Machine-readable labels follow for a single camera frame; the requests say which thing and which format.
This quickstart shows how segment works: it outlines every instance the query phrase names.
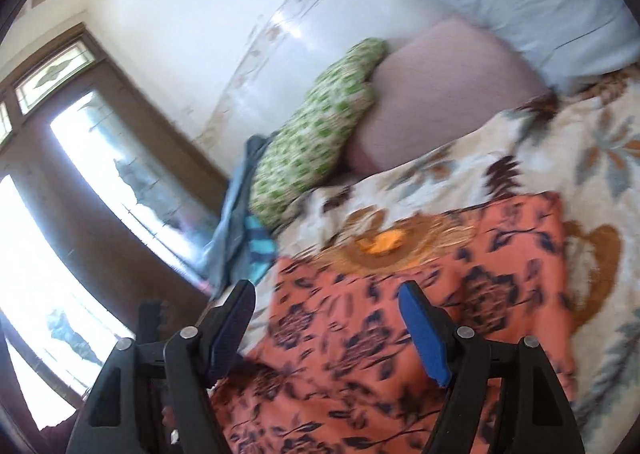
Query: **door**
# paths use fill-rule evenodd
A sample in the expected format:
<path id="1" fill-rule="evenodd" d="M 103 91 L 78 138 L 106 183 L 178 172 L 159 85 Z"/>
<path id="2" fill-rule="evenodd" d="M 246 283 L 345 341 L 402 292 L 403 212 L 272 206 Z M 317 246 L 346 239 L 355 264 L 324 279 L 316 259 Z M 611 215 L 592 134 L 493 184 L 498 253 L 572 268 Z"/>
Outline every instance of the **door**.
<path id="1" fill-rule="evenodd" d="M 226 189 L 95 42 L 74 37 L 0 84 L 0 322 L 24 376 L 62 397 L 43 408 L 62 412 L 132 335 L 141 302 L 168 302 L 165 335 L 196 322 Z"/>

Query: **pink pillow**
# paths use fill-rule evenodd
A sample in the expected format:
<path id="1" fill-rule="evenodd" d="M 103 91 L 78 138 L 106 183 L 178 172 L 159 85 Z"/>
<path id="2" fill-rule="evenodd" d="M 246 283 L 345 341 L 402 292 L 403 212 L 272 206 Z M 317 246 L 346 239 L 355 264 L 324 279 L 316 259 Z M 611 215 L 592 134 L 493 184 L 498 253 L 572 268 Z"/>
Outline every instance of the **pink pillow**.
<path id="1" fill-rule="evenodd" d="M 430 28 L 375 71 L 378 102 L 346 150 L 357 174 L 392 169 L 548 93 L 507 44 L 461 17 Z"/>

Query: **orange blanket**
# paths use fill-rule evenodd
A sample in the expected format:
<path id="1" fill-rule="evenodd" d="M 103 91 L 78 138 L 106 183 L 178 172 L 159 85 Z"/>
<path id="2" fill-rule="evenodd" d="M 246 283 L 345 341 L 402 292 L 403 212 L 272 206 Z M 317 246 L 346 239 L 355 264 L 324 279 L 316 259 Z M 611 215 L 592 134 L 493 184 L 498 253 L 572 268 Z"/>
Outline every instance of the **orange blanket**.
<path id="1" fill-rule="evenodd" d="M 269 332 L 212 396 L 235 452 L 422 449 L 445 393 L 425 374 L 400 315 L 406 280 L 488 338 L 537 336 L 572 397 L 558 196 L 415 218 L 327 250 L 319 262 L 280 260 Z M 420 266 L 389 273 L 394 264 Z M 474 453 L 487 450 L 498 388 L 492 380 Z"/>

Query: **floral bedsheet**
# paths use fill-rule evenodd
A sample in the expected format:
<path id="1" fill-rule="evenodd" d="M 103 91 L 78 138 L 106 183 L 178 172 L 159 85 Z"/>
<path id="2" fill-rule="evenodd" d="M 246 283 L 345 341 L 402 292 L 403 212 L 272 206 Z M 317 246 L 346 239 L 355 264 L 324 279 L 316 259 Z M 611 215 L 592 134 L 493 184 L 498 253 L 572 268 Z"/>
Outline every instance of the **floral bedsheet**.
<path id="1" fill-rule="evenodd" d="M 518 193 L 556 191 L 564 202 L 567 304 L 574 317 L 574 411 L 587 452 L 614 452 L 640 414 L 640 70 L 634 66 L 571 98 L 539 98 L 391 171 L 347 187 L 309 191 L 278 230 L 279 254 L 314 256 L 382 228 Z M 257 288 L 243 347 L 264 336 L 273 276 Z"/>

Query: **window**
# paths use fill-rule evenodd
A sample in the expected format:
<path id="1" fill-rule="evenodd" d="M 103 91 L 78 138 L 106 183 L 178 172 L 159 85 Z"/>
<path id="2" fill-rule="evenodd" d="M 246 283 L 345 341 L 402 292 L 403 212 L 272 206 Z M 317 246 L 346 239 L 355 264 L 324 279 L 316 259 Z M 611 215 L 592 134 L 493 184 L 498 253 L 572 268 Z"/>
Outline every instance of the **window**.
<path id="1" fill-rule="evenodd" d="M 30 73 L 15 89 L 22 113 L 27 114 L 60 82 L 94 60 L 86 46 L 78 41 Z"/>
<path id="2" fill-rule="evenodd" d="M 11 120 L 6 111 L 6 104 L 0 102 L 0 144 L 11 134 Z"/>

